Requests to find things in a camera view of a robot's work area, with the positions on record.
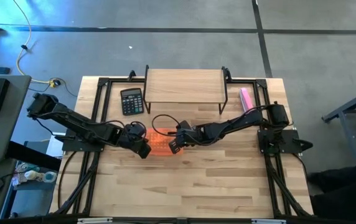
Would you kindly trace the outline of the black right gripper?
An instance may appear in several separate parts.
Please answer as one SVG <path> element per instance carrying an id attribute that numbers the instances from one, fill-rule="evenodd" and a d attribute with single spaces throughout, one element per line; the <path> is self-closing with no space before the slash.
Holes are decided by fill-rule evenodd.
<path id="1" fill-rule="evenodd" d="M 191 127 L 186 120 L 183 120 L 176 126 L 176 129 L 175 138 L 169 142 L 169 147 L 172 149 L 173 154 L 182 154 L 182 147 L 200 145 L 202 141 L 200 128 Z"/>

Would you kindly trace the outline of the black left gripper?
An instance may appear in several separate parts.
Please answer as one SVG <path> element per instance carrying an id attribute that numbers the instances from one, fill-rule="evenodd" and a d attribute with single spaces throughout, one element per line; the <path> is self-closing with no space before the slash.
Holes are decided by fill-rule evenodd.
<path id="1" fill-rule="evenodd" d="M 125 149 L 138 150 L 140 158 L 145 159 L 151 152 L 146 133 L 147 129 L 143 123 L 125 124 L 118 144 Z"/>

